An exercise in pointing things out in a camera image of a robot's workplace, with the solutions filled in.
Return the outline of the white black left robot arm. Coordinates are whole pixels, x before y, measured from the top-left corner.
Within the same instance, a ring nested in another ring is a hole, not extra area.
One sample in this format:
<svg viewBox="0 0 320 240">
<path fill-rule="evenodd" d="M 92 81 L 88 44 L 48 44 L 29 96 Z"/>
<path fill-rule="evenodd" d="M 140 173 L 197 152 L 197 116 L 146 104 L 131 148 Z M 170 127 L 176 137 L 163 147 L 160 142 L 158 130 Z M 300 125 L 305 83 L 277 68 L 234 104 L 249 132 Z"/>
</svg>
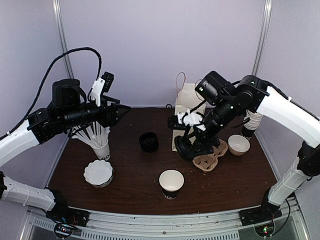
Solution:
<svg viewBox="0 0 320 240">
<path fill-rule="evenodd" d="M 48 107 L 27 115 L 22 124 L 0 141 L 0 164 L 5 165 L 24 151 L 42 145 L 74 127 L 87 127 L 98 122 L 103 127 L 114 127 L 131 108 L 120 100 L 101 94 L 98 100 L 86 99 L 80 81 L 62 79 L 52 85 L 52 100 Z M 72 218 L 63 194 L 54 189 L 40 189 L 17 182 L 4 173 L 0 174 L 0 199 L 32 206 L 48 215 L 67 222 Z"/>
</svg>

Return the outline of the stack of paper cups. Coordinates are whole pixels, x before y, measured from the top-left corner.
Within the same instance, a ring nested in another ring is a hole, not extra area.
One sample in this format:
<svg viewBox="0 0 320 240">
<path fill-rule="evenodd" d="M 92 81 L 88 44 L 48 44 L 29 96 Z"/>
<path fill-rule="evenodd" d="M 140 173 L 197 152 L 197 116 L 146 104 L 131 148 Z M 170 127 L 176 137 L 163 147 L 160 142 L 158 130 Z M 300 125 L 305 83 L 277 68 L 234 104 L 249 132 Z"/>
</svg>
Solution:
<svg viewBox="0 0 320 240">
<path fill-rule="evenodd" d="M 250 140 L 256 129 L 259 127 L 262 117 L 263 115 L 260 113 L 254 113 L 247 110 L 243 119 L 244 124 L 241 129 L 241 135 L 247 140 Z"/>
</svg>

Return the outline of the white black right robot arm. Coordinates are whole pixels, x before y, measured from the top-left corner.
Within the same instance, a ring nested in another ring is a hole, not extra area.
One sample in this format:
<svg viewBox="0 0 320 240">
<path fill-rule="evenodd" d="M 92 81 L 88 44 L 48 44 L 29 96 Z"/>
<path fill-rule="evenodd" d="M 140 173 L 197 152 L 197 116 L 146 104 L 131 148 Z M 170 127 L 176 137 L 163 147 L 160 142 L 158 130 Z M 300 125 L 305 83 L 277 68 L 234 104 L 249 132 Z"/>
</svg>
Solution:
<svg viewBox="0 0 320 240">
<path fill-rule="evenodd" d="M 178 125 L 185 133 L 175 137 L 174 144 L 185 161 L 212 153 L 213 147 L 219 145 L 216 135 L 246 111 L 276 121 L 303 140 L 297 159 L 288 172 L 266 191 L 256 210 L 259 220 L 268 220 L 307 179 L 320 174 L 320 119 L 269 81 L 247 75 L 234 85 L 216 71 L 211 71 L 198 83 L 195 91 L 213 109 L 204 116 L 194 109 L 177 115 Z"/>
</svg>

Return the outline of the stack of black cup lids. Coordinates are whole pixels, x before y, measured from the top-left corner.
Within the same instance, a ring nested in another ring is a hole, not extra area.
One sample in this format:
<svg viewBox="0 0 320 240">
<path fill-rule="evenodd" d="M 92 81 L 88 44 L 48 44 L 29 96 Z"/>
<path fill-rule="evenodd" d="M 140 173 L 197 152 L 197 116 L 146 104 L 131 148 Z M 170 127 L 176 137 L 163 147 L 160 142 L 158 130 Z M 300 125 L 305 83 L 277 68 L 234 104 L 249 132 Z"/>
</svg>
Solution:
<svg viewBox="0 0 320 240">
<path fill-rule="evenodd" d="M 152 153 L 159 148 L 158 136 L 154 132 L 144 132 L 138 140 L 144 152 Z"/>
</svg>

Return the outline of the black plastic cup lid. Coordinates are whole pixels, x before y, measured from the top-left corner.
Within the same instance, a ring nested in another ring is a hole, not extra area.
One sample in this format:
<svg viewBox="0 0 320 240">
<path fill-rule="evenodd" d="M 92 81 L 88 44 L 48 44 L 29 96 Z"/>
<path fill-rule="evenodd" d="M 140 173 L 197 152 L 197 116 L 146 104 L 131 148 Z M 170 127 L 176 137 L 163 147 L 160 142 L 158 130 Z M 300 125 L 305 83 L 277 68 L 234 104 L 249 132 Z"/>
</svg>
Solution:
<svg viewBox="0 0 320 240">
<path fill-rule="evenodd" d="M 184 140 L 182 136 L 176 136 L 174 138 L 174 145 L 178 154 L 184 161 L 191 162 L 193 160 L 192 158 L 188 157 L 189 148 L 186 147 L 186 145 L 184 144 Z"/>
</svg>

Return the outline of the single black paper cup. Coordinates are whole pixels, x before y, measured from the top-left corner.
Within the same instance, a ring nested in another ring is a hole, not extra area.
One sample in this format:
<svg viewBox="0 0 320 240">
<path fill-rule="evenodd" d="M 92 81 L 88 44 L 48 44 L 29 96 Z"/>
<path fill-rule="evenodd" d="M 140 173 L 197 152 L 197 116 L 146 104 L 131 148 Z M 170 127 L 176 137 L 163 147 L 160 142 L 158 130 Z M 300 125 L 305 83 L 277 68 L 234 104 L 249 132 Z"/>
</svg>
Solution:
<svg viewBox="0 0 320 240">
<path fill-rule="evenodd" d="M 158 181 L 163 196 L 166 199 L 173 200 L 177 197 L 183 187 L 185 178 L 180 171 L 168 169 L 160 174 Z"/>
</svg>

